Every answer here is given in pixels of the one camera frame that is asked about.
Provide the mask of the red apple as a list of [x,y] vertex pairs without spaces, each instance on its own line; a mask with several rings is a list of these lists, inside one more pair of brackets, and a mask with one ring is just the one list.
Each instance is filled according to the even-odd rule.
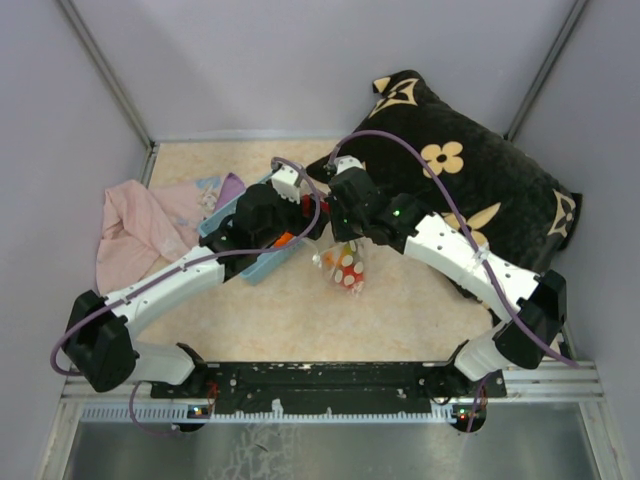
[[301,212],[305,218],[312,218],[317,210],[322,210],[322,201],[313,194],[301,198]]

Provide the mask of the light blue plastic basket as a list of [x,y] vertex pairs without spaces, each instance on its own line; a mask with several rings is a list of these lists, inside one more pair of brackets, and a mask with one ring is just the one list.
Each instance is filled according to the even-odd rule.
[[219,259],[225,267],[226,280],[238,276],[257,285],[297,249],[293,241],[282,247],[273,246],[277,233],[269,204],[281,198],[271,185],[273,173],[232,195],[198,227],[201,247],[227,254]]

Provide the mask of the green orange mango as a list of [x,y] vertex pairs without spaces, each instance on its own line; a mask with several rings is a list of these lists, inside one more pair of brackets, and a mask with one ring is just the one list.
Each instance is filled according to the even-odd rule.
[[351,266],[356,258],[356,251],[348,245],[336,247],[321,254],[322,265],[326,268],[345,268]]

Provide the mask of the clear dotted zip bag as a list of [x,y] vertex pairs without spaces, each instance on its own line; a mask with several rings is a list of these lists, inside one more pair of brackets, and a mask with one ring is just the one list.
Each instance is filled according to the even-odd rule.
[[361,241],[336,243],[313,256],[327,284],[357,296],[365,285],[365,248]]

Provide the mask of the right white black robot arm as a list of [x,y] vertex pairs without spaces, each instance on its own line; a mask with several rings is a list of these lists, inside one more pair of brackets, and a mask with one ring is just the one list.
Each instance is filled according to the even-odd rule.
[[565,278],[554,270],[537,274],[488,250],[473,247],[432,209],[402,193],[388,197],[368,173],[348,167],[329,182],[333,236],[361,237],[418,260],[485,303],[498,323],[464,343],[447,370],[448,387],[470,395],[482,377],[510,364],[537,368],[567,313]]

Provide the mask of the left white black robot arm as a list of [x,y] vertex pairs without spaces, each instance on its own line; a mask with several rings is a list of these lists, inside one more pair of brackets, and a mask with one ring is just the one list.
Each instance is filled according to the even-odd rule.
[[317,238],[326,224],[319,193],[290,200],[271,181],[250,186],[217,217],[196,247],[158,273],[106,296],[87,291],[76,299],[62,349],[96,392],[142,381],[174,385],[189,397],[201,394],[208,373],[188,345],[144,343],[139,335],[192,296],[291,246],[284,235]]

